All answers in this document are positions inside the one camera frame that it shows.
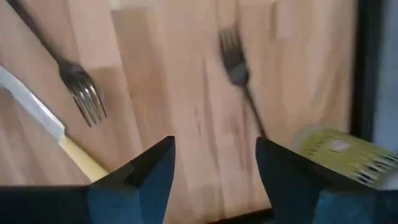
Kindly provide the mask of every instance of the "butcher block countertop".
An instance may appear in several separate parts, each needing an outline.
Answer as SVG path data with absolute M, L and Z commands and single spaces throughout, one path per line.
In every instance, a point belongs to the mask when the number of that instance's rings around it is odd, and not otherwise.
M 217 30 L 239 24 L 250 86 L 273 141 L 289 147 L 309 124 L 348 130 L 355 0 L 22 2 L 50 43 L 94 79 L 108 118 L 92 128 L 85 123 L 54 59 L 6 1 L 0 65 L 79 146 L 111 172 L 175 136 L 165 223 L 271 207 L 254 157 L 254 116 L 228 81 Z M 0 185 L 87 183 L 57 140 L 0 89 Z

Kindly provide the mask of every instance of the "knife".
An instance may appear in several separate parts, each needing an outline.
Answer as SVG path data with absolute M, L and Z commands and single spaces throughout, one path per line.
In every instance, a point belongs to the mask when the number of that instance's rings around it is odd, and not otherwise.
M 61 148 L 92 182 L 109 174 L 81 147 L 65 135 L 65 126 L 62 122 L 18 78 L 2 66 L 0 66 L 0 87 L 10 91 L 30 115 L 57 139 Z

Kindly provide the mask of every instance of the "knife handle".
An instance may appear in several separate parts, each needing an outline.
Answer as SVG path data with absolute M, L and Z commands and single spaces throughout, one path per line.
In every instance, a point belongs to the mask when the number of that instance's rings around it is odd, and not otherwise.
M 89 156 L 81 147 L 67 136 L 61 139 L 58 143 L 80 168 L 80 170 L 91 180 L 91 182 L 95 182 L 109 174 L 101 165 L 99 165 L 91 156 Z

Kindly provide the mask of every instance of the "fork tines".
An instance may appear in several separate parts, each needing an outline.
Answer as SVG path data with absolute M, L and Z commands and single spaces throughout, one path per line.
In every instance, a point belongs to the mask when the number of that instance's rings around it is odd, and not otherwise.
M 229 80 L 237 86 L 245 86 L 249 80 L 248 69 L 237 25 L 218 32 L 220 50 Z
M 64 84 L 72 94 L 88 126 L 91 127 L 92 123 L 97 124 L 98 121 L 107 117 L 94 81 L 83 68 L 75 66 L 73 70 L 61 73 Z

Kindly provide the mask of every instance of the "silver fork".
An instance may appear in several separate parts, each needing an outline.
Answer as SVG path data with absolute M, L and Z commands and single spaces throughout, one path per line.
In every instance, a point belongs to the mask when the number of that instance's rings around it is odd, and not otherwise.
M 230 82 L 234 85 L 239 86 L 244 96 L 246 97 L 249 106 L 256 119 L 257 128 L 260 132 L 261 137 L 267 138 L 266 131 L 262 125 L 259 112 L 256 104 L 254 103 L 249 83 L 249 70 L 244 58 L 244 52 L 242 47 L 242 40 L 239 34 L 239 29 L 236 24 L 231 27 L 227 27 L 218 32 L 218 38 L 220 41 L 220 52 L 222 61 L 227 71 Z
M 78 63 L 68 61 L 55 51 L 47 42 L 33 18 L 18 0 L 7 0 L 7 2 L 57 62 L 63 84 L 71 93 L 88 126 L 91 127 L 92 123 L 96 124 L 102 118 L 106 118 L 105 108 L 101 98 L 98 96 L 97 88 L 86 70 Z

